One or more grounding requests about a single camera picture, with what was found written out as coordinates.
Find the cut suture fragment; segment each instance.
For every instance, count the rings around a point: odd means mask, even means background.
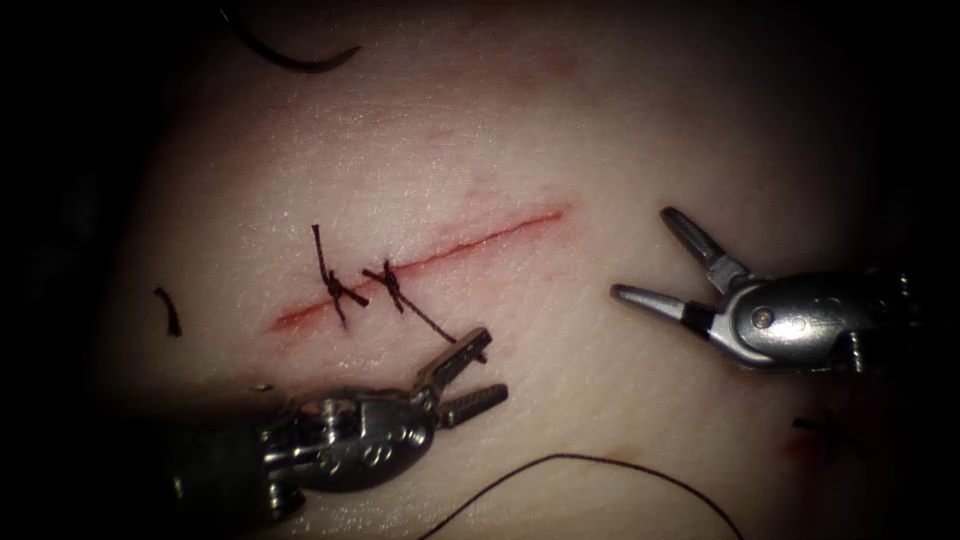
[[[163,305],[167,308],[167,335],[180,337],[183,335],[183,329],[180,327],[180,316],[177,315],[177,308],[173,305],[173,299],[167,294],[163,287],[157,286],[153,294],[163,300]]]
[[[367,307],[370,301],[344,287],[343,284],[340,283],[340,280],[334,276],[333,270],[327,270],[327,265],[323,260],[323,248],[320,247],[320,226],[312,225],[311,229],[313,229],[313,239],[317,245],[317,258],[320,260],[320,278],[323,279],[323,284],[327,286],[327,292],[330,293],[330,297],[333,298],[333,307],[337,310],[337,315],[340,316],[340,324],[342,324],[343,329],[346,330],[347,317],[343,314],[343,308],[340,307],[340,297],[346,295],[359,304],[360,307]]]
[[[396,306],[397,311],[403,313],[403,306],[406,305],[414,313],[416,313],[417,316],[423,320],[423,322],[427,323],[427,326],[439,334],[440,337],[445,339],[448,343],[456,343],[456,338],[445,332],[443,328],[440,328],[439,324],[433,322],[433,319],[428,317],[426,313],[416,306],[416,304],[411,302],[409,298],[400,292],[400,282],[397,280],[397,274],[390,269],[389,260],[383,261],[383,276],[367,270],[366,268],[363,269],[362,274],[387,288],[387,292],[390,293],[390,297],[393,298],[393,305]],[[482,364],[486,364],[487,357],[481,354],[477,357],[477,361]]]

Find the skin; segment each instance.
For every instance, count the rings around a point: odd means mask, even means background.
[[[108,407],[269,409],[341,384],[408,387],[445,342],[360,275],[389,259],[403,293],[448,332],[482,325],[494,337],[489,363],[448,395],[503,382],[511,397],[438,433],[392,482],[310,494],[270,537],[415,536],[559,451],[684,480],[747,538],[882,534],[900,459],[883,381],[743,371],[607,293],[625,282],[717,299],[660,223],[666,205],[759,275],[837,268],[857,252],[865,158],[774,32],[746,14],[595,3],[247,16],[291,54],[363,49],[330,73],[297,75],[222,33],[172,77],[177,116],[101,318]],[[327,266],[370,299],[343,299],[346,330],[314,223]],[[166,335],[157,285],[180,338]],[[260,384],[273,389],[248,390]],[[791,427],[827,410],[870,459],[840,444],[825,461],[823,434]],[[731,536],[662,481],[555,462],[438,538],[587,535]]]

